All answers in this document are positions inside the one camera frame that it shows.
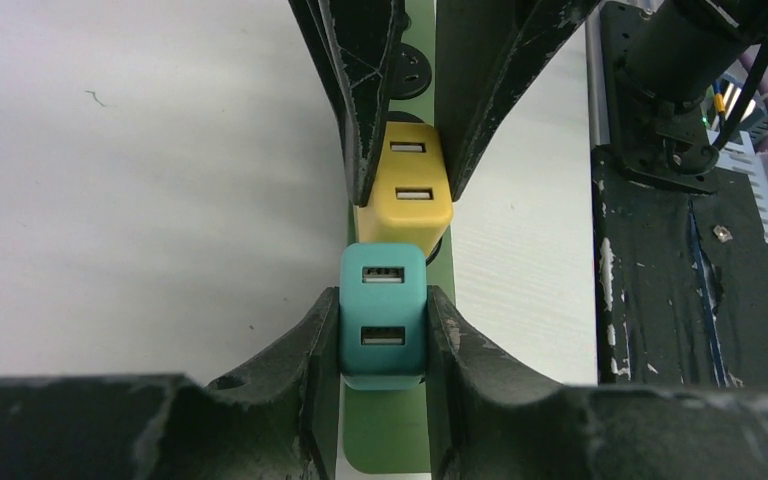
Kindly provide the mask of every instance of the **teal block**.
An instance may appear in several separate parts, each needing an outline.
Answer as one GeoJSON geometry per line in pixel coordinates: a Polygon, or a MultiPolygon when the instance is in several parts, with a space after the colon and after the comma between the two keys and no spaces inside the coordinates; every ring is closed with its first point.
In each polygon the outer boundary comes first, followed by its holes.
{"type": "Polygon", "coordinates": [[[346,248],[340,261],[340,369],[349,387],[393,391],[421,382],[427,286],[425,255],[415,245],[346,248]]]}

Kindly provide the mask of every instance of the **usb port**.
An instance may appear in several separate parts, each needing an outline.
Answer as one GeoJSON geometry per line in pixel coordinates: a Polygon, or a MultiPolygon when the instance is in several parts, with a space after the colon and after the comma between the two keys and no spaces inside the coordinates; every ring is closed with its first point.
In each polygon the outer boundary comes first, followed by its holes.
{"type": "Polygon", "coordinates": [[[396,187],[396,199],[398,200],[433,200],[434,195],[430,188],[398,188],[396,187]]]}
{"type": "Polygon", "coordinates": [[[360,327],[361,345],[404,345],[405,327],[360,327]]]}
{"type": "Polygon", "coordinates": [[[425,153],[425,144],[412,142],[390,142],[390,151],[399,153],[425,153]]]}
{"type": "Polygon", "coordinates": [[[363,267],[363,283],[405,283],[402,267],[363,267]]]}

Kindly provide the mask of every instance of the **screw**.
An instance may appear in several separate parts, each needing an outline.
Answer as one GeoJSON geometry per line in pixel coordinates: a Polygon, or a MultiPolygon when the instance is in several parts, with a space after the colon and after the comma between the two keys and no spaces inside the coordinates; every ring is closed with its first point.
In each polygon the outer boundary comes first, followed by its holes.
{"type": "Polygon", "coordinates": [[[729,240],[734,239],[729,229],[722,225],[717,225],[716,227],[714,227],[714,235],[716,235],[717,240],[719,240],[720,243],[726,243],[729,240]]]}

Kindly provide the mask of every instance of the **green board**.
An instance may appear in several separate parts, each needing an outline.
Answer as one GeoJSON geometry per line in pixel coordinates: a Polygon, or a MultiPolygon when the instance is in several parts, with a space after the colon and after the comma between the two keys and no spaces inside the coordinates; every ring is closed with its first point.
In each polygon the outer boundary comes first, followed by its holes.
{"type": "MultiPolygon", "coordinates": [[[[419,49],[434,65],[434,2],[406,0],[411,27],[402,42],[419,49]]],[[[393,100],[390,110],[401,110],[434,125],[434,82],[422,95],[393,100]]],[[[349,243],[355,241],[354,216],[349,208],[349,243]]],[[[455,299],[452,235],[446,230],[437,258],[428,266],[428,282],[455,299]]],[[[425,384],[401,392],[361,392],[345,387],[343,449],[351,465],[368,474],[430,471],[425,384]]]]}

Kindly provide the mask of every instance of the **white table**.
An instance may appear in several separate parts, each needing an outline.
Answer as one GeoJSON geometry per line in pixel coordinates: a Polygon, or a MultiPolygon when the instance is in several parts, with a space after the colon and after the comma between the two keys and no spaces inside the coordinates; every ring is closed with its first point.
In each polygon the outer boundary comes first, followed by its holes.
{"type": "MultiPolygon", "coordinates": [[[[487,149],[453,246],[471,323],[592,384],[583,33],[487,149]]],[[[0,375],[247,360],[337,284],[340,159],[286,2],[0,0],[0,375]]]]}

